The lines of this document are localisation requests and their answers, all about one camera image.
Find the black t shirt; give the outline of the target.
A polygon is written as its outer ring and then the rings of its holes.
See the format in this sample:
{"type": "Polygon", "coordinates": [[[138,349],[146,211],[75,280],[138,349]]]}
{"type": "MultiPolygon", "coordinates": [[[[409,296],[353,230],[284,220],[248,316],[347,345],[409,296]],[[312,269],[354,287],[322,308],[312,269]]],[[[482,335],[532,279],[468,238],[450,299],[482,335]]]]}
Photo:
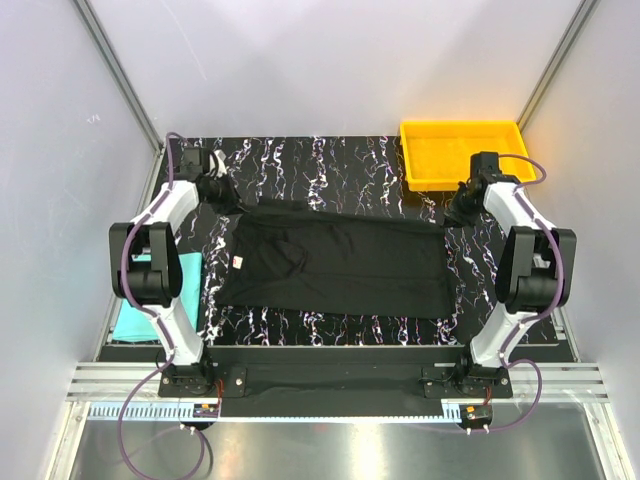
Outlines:
{"type": "Polygon", "coordinates": [[[454,283],[438,225],[267,199],[240,217],[216,301],[431,320],[454,313],[454,283]]]}

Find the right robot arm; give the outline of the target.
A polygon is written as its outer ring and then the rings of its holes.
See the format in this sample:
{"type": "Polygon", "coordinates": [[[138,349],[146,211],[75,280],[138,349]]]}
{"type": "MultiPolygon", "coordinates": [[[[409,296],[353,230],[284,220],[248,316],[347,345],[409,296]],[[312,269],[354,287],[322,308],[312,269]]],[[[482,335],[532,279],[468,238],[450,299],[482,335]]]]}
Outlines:
{"type": "Polygon", "coordinates": [[[565,305],[571,290],[577,236],[544,218],[523,194],[526,186],[544,181],[546,171],[528,157],[512,154],[540,173],[522,183],[501,170],[505,157],[497,152],[473,154],[469,179],[459,184],[444,212],[446,228],[472,226],[486,212],[507,234],[494,283],[497,304],[447,379],[470,397],[507,379],[517,343],[535,323],[565,305]]]}

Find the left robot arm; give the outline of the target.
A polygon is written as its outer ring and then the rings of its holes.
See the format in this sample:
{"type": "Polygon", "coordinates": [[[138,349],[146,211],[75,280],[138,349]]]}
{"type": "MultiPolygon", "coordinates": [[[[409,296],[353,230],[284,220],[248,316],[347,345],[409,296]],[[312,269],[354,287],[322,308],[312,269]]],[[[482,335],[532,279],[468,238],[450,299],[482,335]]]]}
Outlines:
{"type": "Polygon", "coordinates": [[[149,321],[165,352],[157,369],[164,386],[180,394],[204,396],[216,388],[216,372],[203,339],[191,324],[180,298],[183,269],[175,232],[203,203],[222,215],[243,211],[226,167],[226,155],[204,147],[184,149],[150,204],[134,219],[109,229],[114,294],[149,321]]]}

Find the black marble pattern mat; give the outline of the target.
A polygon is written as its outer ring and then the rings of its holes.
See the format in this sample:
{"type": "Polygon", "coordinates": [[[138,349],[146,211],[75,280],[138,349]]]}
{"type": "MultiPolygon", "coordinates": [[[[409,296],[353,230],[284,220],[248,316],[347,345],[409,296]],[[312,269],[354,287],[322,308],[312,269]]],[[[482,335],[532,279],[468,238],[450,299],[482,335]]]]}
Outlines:
{"type": "MultiPolygon", "coordinates": [[[[200,137],[225,153],[242,198],[303,201],[314,210],[438,222],[447,193],[416,193],[404,179],[400,141],[388,136],[200,137]]],[[[447,232],[455,275],[451,317],[329,315],[282,309],[220,307],[237,221],[200,206],[176,235],[178,250],[202,258],[199,335],[212,346],[455,346],[477,334],[495,306],[493,283],[505,234],[490,216],[447,232]]]]}

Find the yellow plastic tray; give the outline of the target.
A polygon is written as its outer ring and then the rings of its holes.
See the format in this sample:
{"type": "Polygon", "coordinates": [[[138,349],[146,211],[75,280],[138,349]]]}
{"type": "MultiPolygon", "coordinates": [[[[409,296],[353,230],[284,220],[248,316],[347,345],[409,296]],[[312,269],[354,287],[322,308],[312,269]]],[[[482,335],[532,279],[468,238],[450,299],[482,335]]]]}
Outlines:
{"type": "Polygon", "coordinates": [[[500,169],[522,182],[536,178],[513,121],[404,121],[399,133],[412,192],[455,191],[470,177],[471,156],[481,151],[505,155],[500,169]]]}

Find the folded teal t shirt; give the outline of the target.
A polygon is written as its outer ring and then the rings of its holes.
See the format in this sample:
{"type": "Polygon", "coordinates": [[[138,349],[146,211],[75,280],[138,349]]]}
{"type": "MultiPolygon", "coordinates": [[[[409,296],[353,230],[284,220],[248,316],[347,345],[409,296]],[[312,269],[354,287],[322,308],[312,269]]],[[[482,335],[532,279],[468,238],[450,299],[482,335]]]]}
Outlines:
{"type": "MultiPolygon", "coordinates": [[[[199,252],[180,254],[179,260],[183,273],[180,299],[191,326],[196,328],[199,316],[203,255],[199,252]]],[[[158,335],[143,313],[132,307],[126,299],[123,299],[112,333],[112,340],[125,343],[150,342],[157,341],[158,335]]]]}

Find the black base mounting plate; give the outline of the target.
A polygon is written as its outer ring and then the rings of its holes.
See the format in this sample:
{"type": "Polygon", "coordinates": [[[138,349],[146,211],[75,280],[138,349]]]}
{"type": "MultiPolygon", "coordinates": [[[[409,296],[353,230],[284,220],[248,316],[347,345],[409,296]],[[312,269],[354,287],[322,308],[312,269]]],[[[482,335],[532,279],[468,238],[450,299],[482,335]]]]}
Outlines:
{"type": "Polygon", "coordinates": [[[258,383],[305,390],[403,388],[436,399],[513,396],[507,370],[475,363],[467,347],[210,347],[195,363],[171,364],[162,383],[236,397],[258,383]]]}

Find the left aluminium frame post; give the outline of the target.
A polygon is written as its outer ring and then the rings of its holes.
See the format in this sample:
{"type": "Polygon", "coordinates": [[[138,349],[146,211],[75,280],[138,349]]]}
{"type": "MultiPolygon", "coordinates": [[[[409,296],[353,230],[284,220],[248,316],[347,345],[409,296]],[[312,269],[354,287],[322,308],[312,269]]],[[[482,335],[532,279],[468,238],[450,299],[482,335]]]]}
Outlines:
{"type": "Polygon", "coordinates": [[[151,149],[158,153],[164,141],[154,127],[150,116],[146,112],[122,62],[111,42],[105,27],[102,25],[92,3],[88,0],[71,0],[71,5],[78,14],[84,28],[91,38],[95,48],[109,71],[118,91],[130,110],[134,120],[140,128],[151,149]]]}

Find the aluminium frame post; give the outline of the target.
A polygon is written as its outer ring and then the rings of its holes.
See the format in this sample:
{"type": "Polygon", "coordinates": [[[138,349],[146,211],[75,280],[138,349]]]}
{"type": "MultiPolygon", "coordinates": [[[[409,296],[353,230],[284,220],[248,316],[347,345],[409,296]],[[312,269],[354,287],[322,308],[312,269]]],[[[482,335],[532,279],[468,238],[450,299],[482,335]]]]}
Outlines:
{"type": "Polygon", "coordinates": [[[134,120],[140,128],[151,149],[158,153],[164,141],[154,127],[150,116],[146,112],[122,62],[111,42],[105,27],[102,25],[92,3],[88,0],[71,0],[71,5],[78,14],[84,28],[91,38],[95,48],[109,71],[118,91],[130,110],[134,120]]]}
{"type": "Polygon", "coordinates": [[[534,118],[547,91],[552,86],[556,76],[577,44],[580,35],[586,28],[599,4],[600,2],[598,0],[581,0],[578,3],[517,118],[516,124],[521,132],[525,131],[534,118]]]}

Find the right aluminium frame post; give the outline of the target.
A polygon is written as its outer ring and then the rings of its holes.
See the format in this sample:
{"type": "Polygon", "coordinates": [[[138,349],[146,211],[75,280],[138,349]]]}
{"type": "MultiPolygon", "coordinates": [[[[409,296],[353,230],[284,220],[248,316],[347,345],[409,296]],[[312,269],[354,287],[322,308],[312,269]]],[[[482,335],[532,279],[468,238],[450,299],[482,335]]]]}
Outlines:
{"type": "Polygon", "coordinates": [[[525,131],[534,118],[547,91],[552,86],[556,76],[577,44],[580,35],[586,28],[599,4],[600,2],[598,0],[581,0],[578,3],[517,118],[516,124],[521,132],[525,131]]]}

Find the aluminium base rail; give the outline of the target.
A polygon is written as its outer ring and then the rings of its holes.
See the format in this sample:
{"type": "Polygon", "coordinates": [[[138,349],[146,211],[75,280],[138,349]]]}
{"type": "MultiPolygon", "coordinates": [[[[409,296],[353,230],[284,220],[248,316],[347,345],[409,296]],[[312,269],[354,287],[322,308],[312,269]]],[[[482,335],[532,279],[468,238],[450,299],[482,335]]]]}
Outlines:
{"type": "MultiPolygon", "coordinates": [[[[155,373],[152,363],[80,363],[76,367],[66,399],[69,401],[122,401],[137,384],[139,395],[151,398],[179,398],[181,394],[155,373]]],[[[382,390],[397,392],[412,388],[429,399],[444,402],[480,401],[486,389],[480,386],[453,387],[443,384],[451,373],[449,364],[432,367],[416,365],[239,365],[216,370],[222,379],[222,394],[242,398],[262,387],[336,390],[338,392],[382,390]]],[[[542,401],[591,402],[608,399],[600,371],[588,363],[543,363],[537,368],[527,364],[511,368],[491,387],[493,402],[526,402],[539,394],[542,401]]]]}

